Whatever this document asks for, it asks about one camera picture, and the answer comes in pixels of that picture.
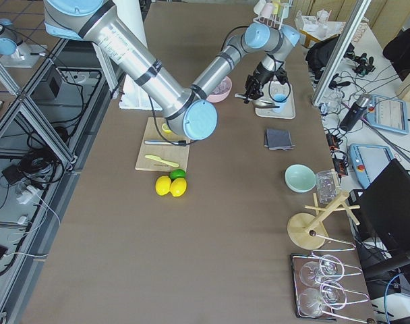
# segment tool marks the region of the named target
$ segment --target mint green bowl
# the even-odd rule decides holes
[[[316,186],[314,172],[305,165],[294,164],[286,169],[286,185],[295,192],[307,192]]]

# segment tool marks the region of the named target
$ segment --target pink bowl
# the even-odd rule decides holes
[[[232,89],[232,80],[226,76],[223,81],[212,91],[206,99],[210,103],[219,103],[229,96]]]

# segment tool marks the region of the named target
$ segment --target white tray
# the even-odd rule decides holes
[[[275,113],[272,108],[266,108],[267,103],[263,101],[272,102],[270,98],[270,94],[268,93],[269,83],[264,85],[264,96],[258,100],[253,101],[254,110],[256,115],[259,117],[269,117],[269,118],[283,118],[283,119],[293,119],[295,118],[295,102],[293,100],[293,88],[291,89],[291,93],[289,98],[287,99],[285,108],[280,113]],[[289,85],[285,84],[282,85],[278,81],[271,81],[271,88],[270,88],[271,95],[275,95],[277,93],[283,93],[284,95],[289,94]]]

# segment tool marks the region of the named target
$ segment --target light blue joint cap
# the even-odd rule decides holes
[[[13,23],[10,21],[10,19],[7,18],[0,18],[0,24],[3,26],[11,26]]]
[[[283,33],[283,35],[285,35],[285,37],[287,37],[287,39],[289,39],[289,42],[291,42],[293,47],[295,47],[295,45],[299,41],[298,31],[294,29],[294,27],[292,26],[283,25],[283,27],[281,28],[281,32]]]
[[[12,55],[16,51],[16,44],[11,39],[0,37],[0,54]]]
[[[47,0],[56,10],[63,14],[82,17],[93,14],[103,4],[103,0]]]
[[[45,22],[45,28],[48,34],[59,37],[73,39],[74,41],[83,41],[83,39],[76,34],[73,30],[68,30],[64,28],[55,27]]]
[[[245,43],[253,49],[260,49],[268,42],[270,34],[271,31],[269,27],[254,22],[245,31]]]
[[[185,135],[192,140],[203,140],[210,136],[217,126],[217,111],[206,100],[195,101],[187,108],[183,119]]]

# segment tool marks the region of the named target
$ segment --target wooden mug stand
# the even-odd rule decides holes
[[[318,206],[316,193],[313,193],[314,206],[306,205],[305,208],[315,210],[316,216],[309,213],[298,213],[292,216],[287,223],[287,233],[292,242],[306,250],[315,250],[321,247],[325,243],[325,239],[310,235],[310,231],[313,230],[320,236],[328,237],[322,222],[333,211],[346,211],[353,222],[359,225],[358,219],[352,212],[352,209],[358,209],[359,206],[348,206],[346,204],[348,197],[347,191],[341,191],[325,208],[321,208]]]

